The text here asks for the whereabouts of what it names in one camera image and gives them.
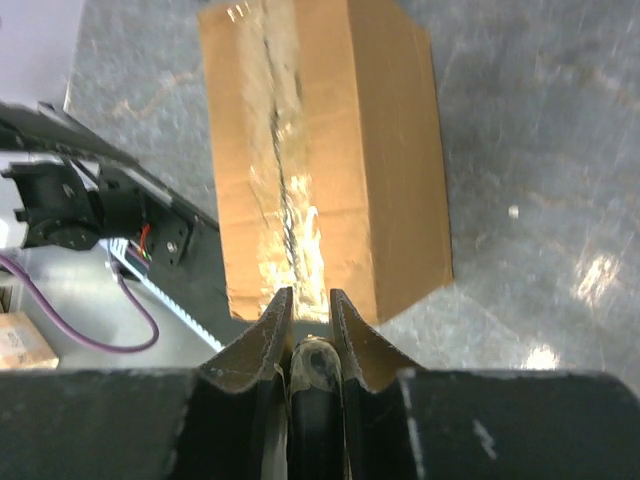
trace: gray floor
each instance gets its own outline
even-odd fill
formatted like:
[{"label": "gray floor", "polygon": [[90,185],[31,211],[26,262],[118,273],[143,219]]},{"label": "gray floor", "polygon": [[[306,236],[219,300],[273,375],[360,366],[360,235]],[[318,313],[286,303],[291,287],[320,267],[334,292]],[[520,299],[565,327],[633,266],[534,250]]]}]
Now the gray floor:
[{"label": "gray floor", "polygon": [[[456,283],[382,333],[427,367],[640,390],[638,0],[401,3],[432,35]],[[205,5],[89,0],[70,111],[215,216]]]}]

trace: cardboard box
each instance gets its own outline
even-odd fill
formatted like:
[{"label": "cardboard box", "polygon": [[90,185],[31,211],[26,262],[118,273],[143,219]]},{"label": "cardboard box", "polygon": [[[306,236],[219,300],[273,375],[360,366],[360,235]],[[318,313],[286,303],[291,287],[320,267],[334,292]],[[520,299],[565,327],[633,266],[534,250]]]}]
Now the cardboard box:
[{"label": "cardboard box", "polygon": [[294,285],[388,320],[452,280],[429,38],[392,0],[255,0],[201,12],[231,314]]},{"label": "cardboard box", "polygon": [[0,370],[56,368],[58,357],[24,313],[0,314]]}]

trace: brown cardboard box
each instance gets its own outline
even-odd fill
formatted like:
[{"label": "brown cardboard box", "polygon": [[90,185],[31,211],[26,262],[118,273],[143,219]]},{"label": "brown cardboard box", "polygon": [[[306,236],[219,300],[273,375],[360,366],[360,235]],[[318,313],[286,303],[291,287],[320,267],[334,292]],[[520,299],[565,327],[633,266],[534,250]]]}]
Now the brown cardboard box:
[{"label": "brown cardboard box", "polygon": [[201,12],[232,315],[293,284],[381,323],[452,280],[426,32],[392,0],[254,0]]},{"label": "brown cardboard box", "polygon": [[0,370],[56,368],[58,357],[24,313],[0,314]]}]

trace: concrete floor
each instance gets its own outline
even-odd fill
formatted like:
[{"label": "concrete floor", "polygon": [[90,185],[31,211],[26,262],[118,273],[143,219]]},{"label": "concrete floor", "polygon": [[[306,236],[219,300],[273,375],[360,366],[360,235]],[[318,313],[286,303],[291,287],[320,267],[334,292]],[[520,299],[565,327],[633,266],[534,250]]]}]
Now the concrete floor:
[{"label": "concrete floor", "polygon": [[[456,282],[381,332],[431,368],[640,391],[638,0],[401,3],[432,36]],[[88,0],[70,111],[215,217],[206,5]]]}]

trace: clear packing tape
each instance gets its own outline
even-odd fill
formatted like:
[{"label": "clear packing tape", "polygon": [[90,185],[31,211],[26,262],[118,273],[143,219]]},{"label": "clear packing tape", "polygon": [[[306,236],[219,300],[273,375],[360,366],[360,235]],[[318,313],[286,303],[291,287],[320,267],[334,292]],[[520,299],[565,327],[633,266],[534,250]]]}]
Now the clear packing tape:
[{"label": "clear packing tape", "polygon": [[227,13],[238,24],[250,184],[263,221],[261,310],[278,289],[293,286],[294,318],[328,322],[293,0],[252,0]]}]

